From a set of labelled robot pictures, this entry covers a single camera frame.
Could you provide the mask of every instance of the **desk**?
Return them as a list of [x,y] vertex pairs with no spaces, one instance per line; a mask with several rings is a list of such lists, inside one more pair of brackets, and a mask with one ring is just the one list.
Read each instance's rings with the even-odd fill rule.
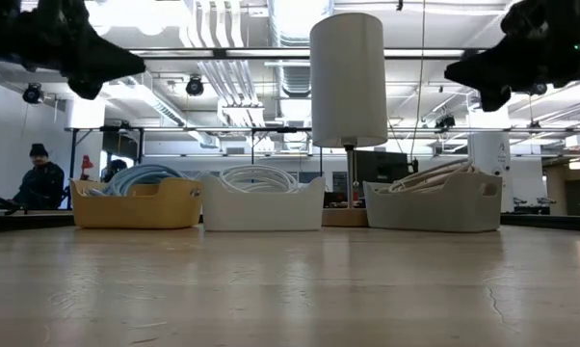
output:
[[580,232],[0,233],[0,346],[580,346]]

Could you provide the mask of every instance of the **blue cable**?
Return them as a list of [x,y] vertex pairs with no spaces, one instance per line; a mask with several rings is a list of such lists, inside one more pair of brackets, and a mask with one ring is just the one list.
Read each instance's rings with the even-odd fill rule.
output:
[[169,177],[190,178],[186,174],[159,164],[136,165],[127,170],[121,170],[108,182],[102,190],[90,189],[87,195],[93,197],[126,197],[129,188],[134,184],[159,184]]

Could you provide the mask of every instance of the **gray basket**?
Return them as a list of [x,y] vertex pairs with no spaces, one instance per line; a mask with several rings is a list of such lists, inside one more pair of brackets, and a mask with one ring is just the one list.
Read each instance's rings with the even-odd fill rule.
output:
[[502,178],[451,174],[430,193],[379,193],[388,184],[363,182],[369,227],[480,232],[500,227]]

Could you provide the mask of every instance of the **yellow basket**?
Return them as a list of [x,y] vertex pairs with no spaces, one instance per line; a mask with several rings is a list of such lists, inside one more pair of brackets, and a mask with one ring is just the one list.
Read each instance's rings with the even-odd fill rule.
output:
[[70,180],[74,221],[79,227],[181,228],[198,223],[200,182],[165,178],[160,184],[130,187],[127,197],[89,197],[86,189],[102,189],[105,183]]

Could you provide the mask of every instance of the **security camera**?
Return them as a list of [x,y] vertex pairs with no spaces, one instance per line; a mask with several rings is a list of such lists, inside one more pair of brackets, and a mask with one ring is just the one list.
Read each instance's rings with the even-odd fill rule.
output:
[[191,75],[190,81],[187,83],[187,87],[185,88],[185,92],[187,92],[187,95],[191,96],[202,95],[202,93],[204,93],[204,86],[202,85],[202,76]]
[[43,102],[43,92],[41,91],[40,83],[29,83],[29,87],[24,90],[22,94],[24,102],[32,105],[41,104]]

